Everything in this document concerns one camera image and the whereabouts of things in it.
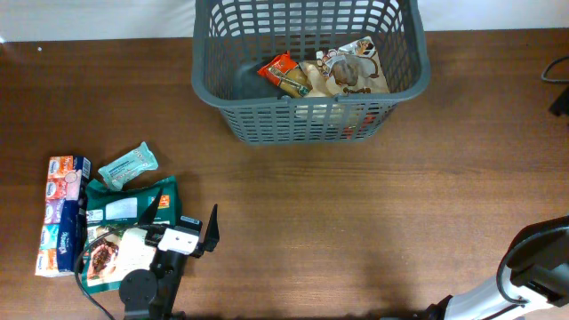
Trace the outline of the orange spaghetti pasta package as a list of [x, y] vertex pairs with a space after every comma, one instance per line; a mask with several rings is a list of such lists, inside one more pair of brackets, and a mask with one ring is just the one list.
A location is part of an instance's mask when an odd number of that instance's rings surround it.
[[261, 67], [258, 74], [293, 98], [389, 92], [379, 60], [362, 54], [320, 52], [315, 60], [297, 62], [285, 52]]

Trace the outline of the green food pouch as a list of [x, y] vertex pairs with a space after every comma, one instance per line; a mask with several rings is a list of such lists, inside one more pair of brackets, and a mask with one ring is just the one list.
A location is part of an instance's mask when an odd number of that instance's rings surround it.
[[92, 249], [84, 255], [81, 279], [88, 293], [117, 290], [128, 273], [149, 266], [155, 249], [145, 245], [147, 231], [135, 225], [160, 188], [163, 195], [154, 222], [174, 225], [181, 216], [181, 201], [173, 176], [130, 190], [113, 191], [97, 180], [87, 185], [86, 243]]

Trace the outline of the beige dried mushroom bag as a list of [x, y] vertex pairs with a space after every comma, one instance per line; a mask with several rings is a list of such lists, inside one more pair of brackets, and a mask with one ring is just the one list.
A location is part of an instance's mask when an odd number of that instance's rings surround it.
[[[307, 94], [309, 98], [389, 92], [379, 54], [369, 36], [336, 49], [318, 51], [313, 60], [304, 60], [299, 66], [311, 86]], [[362, 110], [361, 107], [348, 108], [341, 104], [331, 107], [315, 105], [312, 109], [298, 106], [295, 116], [318, 124], [353, 127]]]

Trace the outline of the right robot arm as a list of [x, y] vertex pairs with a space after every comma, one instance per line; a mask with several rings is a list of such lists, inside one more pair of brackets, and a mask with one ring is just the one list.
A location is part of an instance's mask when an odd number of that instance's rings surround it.
[[518, 319], [568, 304], [568, 218], [523, 228], [501, 259], [495, 276], [473, 290], [449, 295], [419, 319]]

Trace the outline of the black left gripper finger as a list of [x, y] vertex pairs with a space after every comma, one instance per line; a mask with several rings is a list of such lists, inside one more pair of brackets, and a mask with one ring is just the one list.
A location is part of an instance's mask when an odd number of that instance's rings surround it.
[[213, 252], [219, 241], [220, 231], [218, 225], [218, 205], [215, 204], [212, 208], [212, 213], [210, 215], [208, 226], [204, 234], [204, 239], [197, 243], [195, 249], [195, 257], [200, 258], [206, 252]]
[[160, 200], [161, 200], [162, 195], [163, 195], [163, 189], [160, 188], [158, 193], [154, 197], [154, 200], [151, 202], [151, 204], [148, 206], [148, 208], [140, 216], [140, 218], [138, 220], [139, 225], [150, 225], [153, 223], [153, 221], [156, 217], [156, 214], [157, 214], [158, 207], [160, 205]]

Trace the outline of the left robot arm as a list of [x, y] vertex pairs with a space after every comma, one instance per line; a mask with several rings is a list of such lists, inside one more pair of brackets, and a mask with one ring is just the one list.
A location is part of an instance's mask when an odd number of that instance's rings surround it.
[[147, 230], [145, 244], [155, 253], [147, 268], [135, 269], [121, 281], [119, 297], [126, 319], [186, 319], [186, 314], [175, 312], [173, 306], [188, 259], [213, 252], [220, 241], [217, 205], [204, 234], [203, 223], [187, 216], [181, 216], [173, 226], [156, 224], [162, 195], [162, 191], [157, 193], [137, 223], [138, 228]]

